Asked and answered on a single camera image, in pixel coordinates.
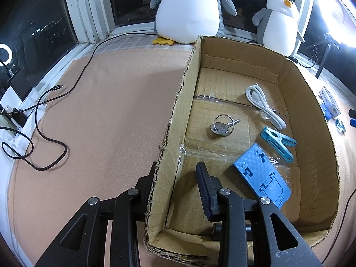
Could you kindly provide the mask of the teal plastic clothespin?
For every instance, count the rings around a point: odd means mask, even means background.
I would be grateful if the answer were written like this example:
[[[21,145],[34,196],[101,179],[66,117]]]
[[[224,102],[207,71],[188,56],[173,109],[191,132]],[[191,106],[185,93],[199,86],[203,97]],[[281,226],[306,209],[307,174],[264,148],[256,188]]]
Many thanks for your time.
[[[295,147],[296,140],[280,133],[270,127],[264,127],[260,136],[265,140],[287,163],[294,162],[294,156],[287,148],[288,146]]]

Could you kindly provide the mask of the metal keyring with coin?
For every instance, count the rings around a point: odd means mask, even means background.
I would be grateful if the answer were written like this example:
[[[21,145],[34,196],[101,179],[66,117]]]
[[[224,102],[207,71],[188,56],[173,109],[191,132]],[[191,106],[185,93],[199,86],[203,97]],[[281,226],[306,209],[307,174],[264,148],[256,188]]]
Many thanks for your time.
[[[223,123],[218,121],[221,117],[226,117],[230,120],[228,123]],[[210,125],[210,131],[216,135],[221,137],[227,137],[234,132],[235,126],[240,123],[239,119],[234,119],[230,115],[221,114],[218,115],[213,123]]]

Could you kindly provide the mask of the blue round tape measure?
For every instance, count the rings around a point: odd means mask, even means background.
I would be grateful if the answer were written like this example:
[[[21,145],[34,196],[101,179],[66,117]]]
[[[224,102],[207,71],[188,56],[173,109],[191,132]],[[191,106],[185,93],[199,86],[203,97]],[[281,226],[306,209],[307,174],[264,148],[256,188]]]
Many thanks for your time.
[[[332,119],[332,114],[324,103],[321,103],[320,108],[322,109],[326,121]]]

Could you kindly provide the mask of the brown cardboard box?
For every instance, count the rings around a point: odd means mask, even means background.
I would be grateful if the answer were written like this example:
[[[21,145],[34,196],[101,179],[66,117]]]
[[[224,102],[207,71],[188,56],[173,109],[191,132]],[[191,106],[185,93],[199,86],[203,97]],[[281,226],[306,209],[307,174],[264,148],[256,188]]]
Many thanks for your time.
[[[286,135],[297,142],[291,149],[294,162],[280,160],[277,166],[291,189],[282,212],[312,248],[328,234],[338,206],[338,163],[329,128],[302,73],[267,48],[202,37],[190,55],[156,167],[144,239],[150,251],[189,265],[217,263],[219,244],[208,238],[211,224],[203,213],[196,164],[204,162],[224,187],[254,198],[232,164],[254,143],[268,158],[276,153],[259,135],[269,122],[245,96],[253,84],[262,88],[284,119]],[[227,137],[210,131],[221,114],[240,120]]]

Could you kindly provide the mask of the clear plastic card reader box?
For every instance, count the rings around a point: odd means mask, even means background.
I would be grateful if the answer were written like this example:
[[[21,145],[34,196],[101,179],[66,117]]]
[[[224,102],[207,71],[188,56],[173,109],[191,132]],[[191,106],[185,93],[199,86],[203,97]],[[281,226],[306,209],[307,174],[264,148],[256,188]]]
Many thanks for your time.
[[[330,111],[333,118],[338,117],[341,114],[340,109],[338,108],[337,102],[330,93],[330,91],[323,86],[319,92],[321,99],[323,100],[326,108]]]

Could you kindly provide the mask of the black cylinder tube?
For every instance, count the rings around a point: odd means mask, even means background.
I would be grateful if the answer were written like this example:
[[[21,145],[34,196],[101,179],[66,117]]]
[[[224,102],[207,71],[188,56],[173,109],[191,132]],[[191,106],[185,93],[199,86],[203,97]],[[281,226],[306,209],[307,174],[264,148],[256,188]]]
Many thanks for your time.
[[[348,114],[352,119],[356,119],[356,110],[349,109]]]

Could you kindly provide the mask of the white power strip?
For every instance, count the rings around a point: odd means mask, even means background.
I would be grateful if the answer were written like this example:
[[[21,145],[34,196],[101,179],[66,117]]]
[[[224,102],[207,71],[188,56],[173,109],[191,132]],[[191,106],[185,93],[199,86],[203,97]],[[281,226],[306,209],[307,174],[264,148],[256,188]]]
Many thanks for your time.
[[[25,137],[15,132],[18,130],[29,138],[36,130],[34,121],[34,109],[28,110],[30,106],[35,106],[40,97],[36,88],[32,88],[27,97],[21,101],[19,95],[10,87],[6,90],[1,99],[1,127],[8,127],[9,130],[1,129],[1,142],[6,142],[14,148],[20,155],[26,153],[30,142]]]

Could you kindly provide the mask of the checkered cloth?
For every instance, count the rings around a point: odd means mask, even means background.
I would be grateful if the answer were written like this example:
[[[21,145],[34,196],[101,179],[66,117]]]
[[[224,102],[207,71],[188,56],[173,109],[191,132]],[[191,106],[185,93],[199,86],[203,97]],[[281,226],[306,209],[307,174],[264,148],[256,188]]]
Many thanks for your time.
[[[178,50],[178,51],[191,51],[194,47],[193,44],[179,44],[173,45],[159,45],[153,44],[154,36],[150,34],[125,34],[122,36],[114,37],[99,44],[95,54],[111,53],[121,50],[138,50],[138,49],[159,49],[159,50]]]

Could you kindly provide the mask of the small plush penguin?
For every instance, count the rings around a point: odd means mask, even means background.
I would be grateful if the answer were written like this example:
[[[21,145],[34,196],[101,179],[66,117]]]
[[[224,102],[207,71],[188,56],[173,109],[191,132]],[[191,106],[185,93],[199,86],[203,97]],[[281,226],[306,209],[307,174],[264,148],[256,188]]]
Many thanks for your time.
[[[299,11],[290,0],[267,0],[252,17],[257,27],[257,42],[281,55],[292,55],[297,40],[304,42],[298,30]]]

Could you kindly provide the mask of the large plush penguin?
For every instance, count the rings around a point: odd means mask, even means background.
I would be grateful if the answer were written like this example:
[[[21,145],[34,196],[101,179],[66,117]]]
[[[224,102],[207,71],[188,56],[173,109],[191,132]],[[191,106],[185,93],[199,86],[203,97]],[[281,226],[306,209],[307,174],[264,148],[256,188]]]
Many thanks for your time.
[[[156,10],[154,44],[192,44],[198,36],[224,36],[223,11],[237,15],[232,0],[150,0]]]

